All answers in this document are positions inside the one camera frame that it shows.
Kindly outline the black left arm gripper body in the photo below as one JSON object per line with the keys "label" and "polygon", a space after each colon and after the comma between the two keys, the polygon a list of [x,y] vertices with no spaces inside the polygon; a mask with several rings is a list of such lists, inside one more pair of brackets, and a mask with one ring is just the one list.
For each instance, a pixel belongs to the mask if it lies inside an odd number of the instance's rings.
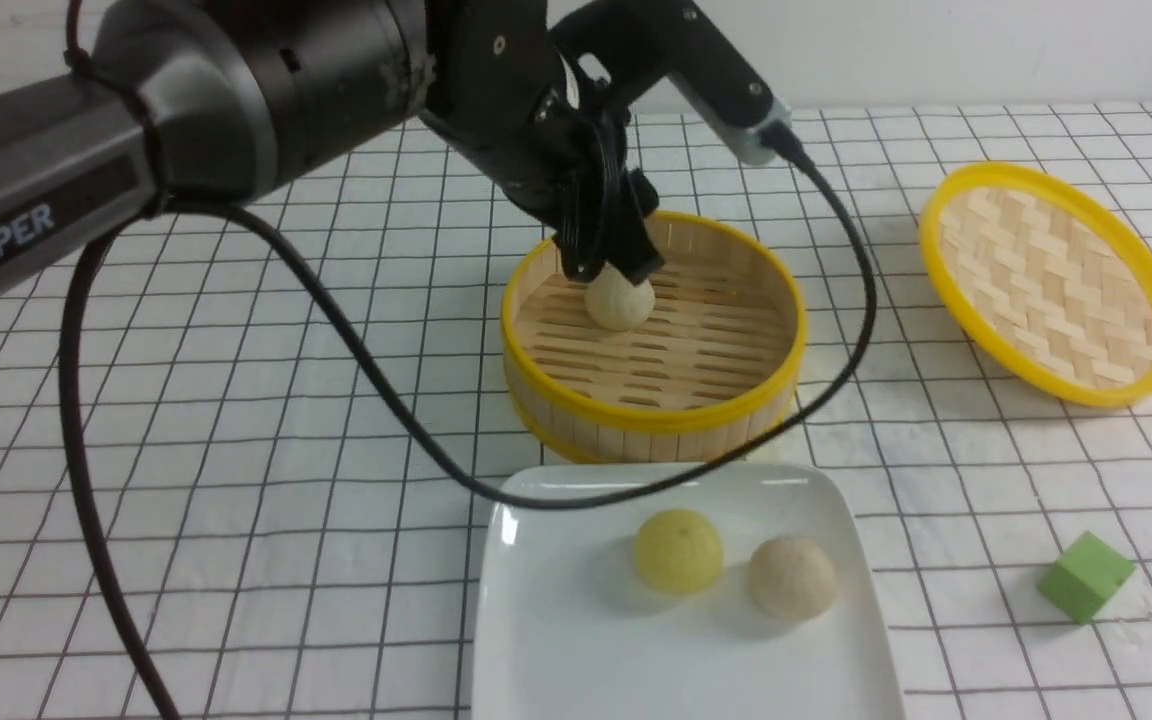
{"label": "black left arm gripper body", "polygon": [[550,24],[544,1],[426,1],[435,79],[420,122],[511,204],[576,247],[647,251],[646,179],[626,167],[646,33],[626,1]]}

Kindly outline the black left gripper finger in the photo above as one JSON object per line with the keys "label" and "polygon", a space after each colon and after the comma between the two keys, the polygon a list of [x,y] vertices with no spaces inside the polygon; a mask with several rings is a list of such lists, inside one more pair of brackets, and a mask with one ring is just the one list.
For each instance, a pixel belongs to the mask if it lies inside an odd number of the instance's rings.
{"label": "black left gripper finger", "polygon": [[614,232],[614,270],[631,286],[649,281],[662,268],[664,258],[639,215],[622,215]]}
{"label": "black left gripper finger", "polygon": [[559,268],[567,281],[588,285],[608,263],[612,225],[562,225],[554,233]]}

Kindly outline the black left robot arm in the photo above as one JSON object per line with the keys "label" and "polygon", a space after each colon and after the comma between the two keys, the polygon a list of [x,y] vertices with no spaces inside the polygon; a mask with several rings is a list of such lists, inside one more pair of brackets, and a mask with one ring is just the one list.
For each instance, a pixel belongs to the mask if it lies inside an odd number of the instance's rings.
{"label": "black left robot arm", "polygon": [[658,195],[544,1],[116,1],[65,76],[0,94],[0,297],[168,200],[247,205],[420,119],[511,204],[614,232]]}

